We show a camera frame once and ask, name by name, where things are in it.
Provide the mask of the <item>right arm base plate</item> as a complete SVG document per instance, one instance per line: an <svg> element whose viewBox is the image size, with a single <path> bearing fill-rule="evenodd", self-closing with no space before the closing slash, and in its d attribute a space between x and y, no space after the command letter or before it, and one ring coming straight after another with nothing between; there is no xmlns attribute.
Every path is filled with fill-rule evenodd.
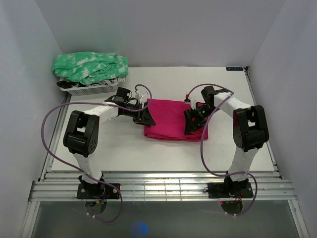
<svg viewBox="0 0 317 238"><path fill-rule="evenodd" d="M226 188L223 182L211 182L203 189L203 193L208 194L208 198L253 198L254 193L251 183L238 188Z"/></svg>

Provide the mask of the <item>pink trousers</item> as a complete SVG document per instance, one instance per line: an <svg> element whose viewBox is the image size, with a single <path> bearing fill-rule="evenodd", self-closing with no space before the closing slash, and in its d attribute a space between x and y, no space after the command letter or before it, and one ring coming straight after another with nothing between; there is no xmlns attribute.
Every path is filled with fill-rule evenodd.
<svg viewBox="0 0 317 238"><path fill-rule="evenodd" d="M156 125L145 126L144 136L164 141L198 142L202 138L207 140L209 133L206 132L202 136L202 128L188 135L184 134L186 122L184 111L190 108L189 104L181 101L153 99L148 109Z"/></svg>

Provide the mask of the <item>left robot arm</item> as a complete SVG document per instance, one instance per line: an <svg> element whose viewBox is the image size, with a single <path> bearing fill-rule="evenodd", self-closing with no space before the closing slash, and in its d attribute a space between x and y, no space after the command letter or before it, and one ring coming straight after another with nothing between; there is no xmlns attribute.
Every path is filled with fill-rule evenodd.
<svg viewBox="0 0 317 238"><path fill-rule="evenodd" d="M86 111L74 110L69 118L63 138L63 145L76 159L82 175L79 177L82 188L93 198L106 195L109 185L103 184L104 175L98 168L93 155L98 145L100 125L114 117L131 117L135 124L156 125L152 118L147 99L152 99L149 89L131 91L119 87L115 95L102 104Z"/></svg>

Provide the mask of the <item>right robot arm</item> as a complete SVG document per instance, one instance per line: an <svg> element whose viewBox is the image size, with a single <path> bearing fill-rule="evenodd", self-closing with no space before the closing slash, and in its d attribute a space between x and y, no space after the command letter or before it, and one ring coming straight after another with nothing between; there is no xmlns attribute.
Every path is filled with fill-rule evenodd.
<svg viewBox="0 0 317 238"><path fill-rule="evenodd" d="M208 183L209 198L253 198L249 182L250 167L258 150L269 140L264 108L234 98L233 91L216 84L204 84L203 103L195 103L184 111L184 133L189 135L202 128L206 133L212 116L222 110L233 119L235 154L223 182Z"/></svg>

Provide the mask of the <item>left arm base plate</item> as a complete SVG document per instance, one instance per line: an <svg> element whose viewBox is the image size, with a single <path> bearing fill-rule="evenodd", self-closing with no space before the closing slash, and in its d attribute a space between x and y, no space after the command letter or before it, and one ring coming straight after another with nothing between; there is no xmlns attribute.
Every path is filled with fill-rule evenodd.
<svg viewBox="0 0 317 238"><path fill-rule="evenodd" d="M77 190L77 199L119 199L118 190L121 187L119 183L111 183L113 186L104 184L83 185L79 184Z"/></svg>

